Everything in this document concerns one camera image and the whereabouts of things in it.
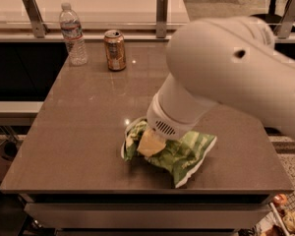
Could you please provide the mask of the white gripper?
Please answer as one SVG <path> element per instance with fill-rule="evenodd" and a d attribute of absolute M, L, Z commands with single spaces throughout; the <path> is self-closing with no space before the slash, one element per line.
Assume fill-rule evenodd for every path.
<path fill-rule="evenodd" d="M 179 140 L 195 126 L 194 123 L 182 123 L 169 117 L 161 107 L 159 93 L 149 105 L 147 122 L 149 127 L 144 131 L 137 148 L 140 154 L 147 157 L 165 149 L 166 140 Z"/>

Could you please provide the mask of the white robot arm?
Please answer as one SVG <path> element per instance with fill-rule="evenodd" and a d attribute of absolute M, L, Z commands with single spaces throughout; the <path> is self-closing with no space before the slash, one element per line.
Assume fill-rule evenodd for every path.
<path fill-rule="evenodd" d="M 166 46 L 169 75 L 147 123 L 158 141 L 178 140 L 219 103 L 295 140 L 295 61 L 274 50 L 255 17 L 204 18 L 178 28 Z"/>

